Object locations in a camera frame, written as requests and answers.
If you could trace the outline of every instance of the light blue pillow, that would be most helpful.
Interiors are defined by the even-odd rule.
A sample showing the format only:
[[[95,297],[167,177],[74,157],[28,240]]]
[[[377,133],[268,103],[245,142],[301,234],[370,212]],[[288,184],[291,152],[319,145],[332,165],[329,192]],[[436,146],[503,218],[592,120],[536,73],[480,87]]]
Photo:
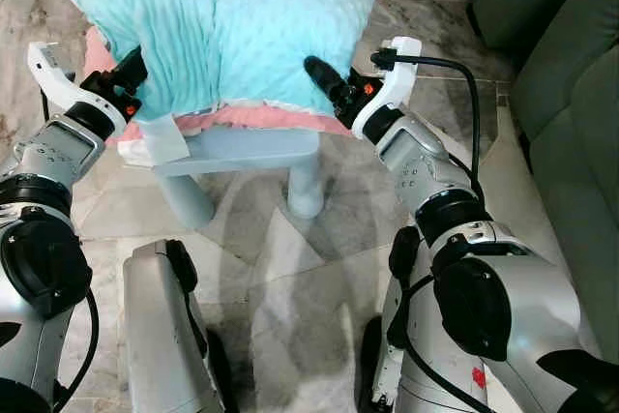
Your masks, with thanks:
[[[73,0],[116,60],[138,44],[148,79],[137,117],[151,120],[260,99],[333,114],[304,71],[316,55],[342,75],[373,0]]]

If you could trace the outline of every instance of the green sofa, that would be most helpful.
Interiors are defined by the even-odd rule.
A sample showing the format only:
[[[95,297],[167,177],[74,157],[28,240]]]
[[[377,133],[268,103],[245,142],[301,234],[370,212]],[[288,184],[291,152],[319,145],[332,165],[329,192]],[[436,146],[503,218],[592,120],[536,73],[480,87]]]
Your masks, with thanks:
[[[532,11],[543,3],[514,5]],[[476,14],[482,11],[472,5]],[[541,38],[532,40],[539,28],[519,26],[537,43],[516,79],[511,106],[530,141],[533,176],[576,291],[604,358],[617,363],[619,0],[564,0]]]

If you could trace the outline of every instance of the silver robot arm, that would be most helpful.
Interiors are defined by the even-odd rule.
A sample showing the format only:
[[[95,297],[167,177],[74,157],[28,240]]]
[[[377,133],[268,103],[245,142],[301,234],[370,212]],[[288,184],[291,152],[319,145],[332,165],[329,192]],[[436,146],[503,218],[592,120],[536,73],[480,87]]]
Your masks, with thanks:
[[[451,163],[440,139],[414,116],[398,110],[407,102],[415,73],[415,65],[397,61],[397,56],[411,55],[407,49],[417,49],[417,55],[421,46],[410,38],[395,38],[379,51],[374,63],[388,70],[384,84],[354,71],[344,81],[316,57],[305,62],[306,71],[332,101],[341,122],[376,146],[378,158],[394,175],[399,198],[415,218],[417,227],[407,228],[409,238],[402,242],[414,250],[392,251],[390,258],[400,295],[412,295],[411,276],[416,275],[415,258],[410,257],[418,256],[416,249],[423,246],[429,259],[427,283],[433,280],[442,328],[460,349],[491,367],[524,411],[619,411],[619,367],[594,358],[580,346],[580,304],[567,277],[506,226],[493,221],[470,187],[469,176]],[[408,79],[408,88],[401,80],[394,83],[396,74]],[[414,348],[410,350],[407,343],[412,318],[403,295],[400,300],[387,332],[389,350],[406,349],[411,355]],[[413,355],[416,364],[422,365],[418,354]],[[433,382],[431,386],[436,391],[438,386]],[[396,405],[402,413],[491,411],[485,399],[449,405],[437,400],[441,396],[431,405],[420,406],[418,398],[415,407],[398,400]],[[390,404],[383,401],[382,406]]]
[[[32,43],[28,64],[42,91],[67,111],[0,165],[0,411],[50,412],[74,305],[92,271],[70,220],[71,191],[140,107],[146,78],[139,48],[112,72],[68,78],[55,44]]]

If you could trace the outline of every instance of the black cable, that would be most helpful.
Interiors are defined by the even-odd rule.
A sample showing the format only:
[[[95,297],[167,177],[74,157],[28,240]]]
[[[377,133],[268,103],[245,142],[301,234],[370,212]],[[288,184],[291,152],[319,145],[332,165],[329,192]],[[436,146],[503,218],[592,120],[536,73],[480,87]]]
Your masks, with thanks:
[[[93,295],[93,291],[88,289],[88,293],[86,294],[86,302],[88,303],[88,310],[90,311],[90,343],[88,344],[88,352],[86,353],[86,358],[84,358],[84,363],[82,363],[81,368],[75,375],[75,378],[71,385],[63,390],[62,398],[59,398],[56,404],[54,405],[53,413],[58,413],[62,410],[67,402],[71,399],[77,387],[84,379],[86,375],[86,371],[90,368],[90,365],[93,363],[93,359],[95,358],[95,351],[97,350],[97,343],[99,342],[99,311],[97,310],[97,302],[95,302],[95,296]]]
[[[466,78],[468,89],[471,94],[471,106],[473,109],[473,153],[471,162],[471,188],[474,184],[479,185],[478,173],[480,166],[480,98],[477,92],[477,84],[475,83],[475,77],[471,71],[459,62],[453,60],[446,60],[444,58],[434,57],[417,57],[414,55],[394,55],[381,57],[385,61],[401,62],[401,63],[413,63],[432,65],[435,67],[451,68],[458,70]]]
[[[420,280],[415,282],[408,289],[402,292],[402,299],[401,299],[400,304],[402,305],[405,299],[410,300],[413,297],[413,295],[419,292],[425,285],[430,284],[433,280],[434,280],[434,277],[432,275],[427,275],[424,278],[421,278]],[[415,362],[415,365],[417,365],[419,369],[423,371],[427,377],[429,377],[432,381],[434,381],[436,384],[442,387],[449,394],[451,394],[452,396],[454,396],[461,402],[467,404],[471,408],[474,408],[475,410],[479,411],[480,413],[496,413],[490,407],[484,405],[476,398],[471,397],[466,392],[462,391],[460,387],[452,384],[450,381],[448,381],[443,376],[441,376],[438,372],[432,369],[424,361],[421,355],[417,353],[417,350],[415,350],[415,347],[413,346],[412,342],[410,341],[410,338],[408,337],[407,328],[402,328],[402,329],[404,333],[406,334],[406,336],[404,337],[404,343],[406,345],[405,346],[406,353],[413,360],[413,362]]]
[[[43,89],[41,90],[41,103],[43,105],[43,118],[45,122],[49,121],[49,106],[47,105],[47,96]]]
[[[449,160],[451,160],[456,165],[458,165],[460,168],[462,168],[462,170],[466,173],[466,175],[468,176],[468,179],[471,180],[471,189],[473,190],[474,193],[477,194],[477,197],[479,198],[482,206],[486,208],[486,197],[484,196],[484,190],[482,189],[482,185],[480,184],[478,180],[473,179],[473,173],[471,172],[469,167],[466,166],[466,164],[461,159],[456,157],[454,154],[449,154]]]

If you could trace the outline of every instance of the stool leg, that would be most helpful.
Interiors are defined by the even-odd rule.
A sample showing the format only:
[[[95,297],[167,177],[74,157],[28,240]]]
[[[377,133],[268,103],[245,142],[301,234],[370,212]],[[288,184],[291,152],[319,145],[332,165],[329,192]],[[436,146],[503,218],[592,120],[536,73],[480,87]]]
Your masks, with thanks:
[[[299,218],[311,219],[320,213],[324,203],[319,176],[318,154],[290,167],[288,175],[288,208]]]
[[[163,197],[176,218],[189,229],[206,226],[215,215],[215,206],[209,196],[189,175],[158,175]]]

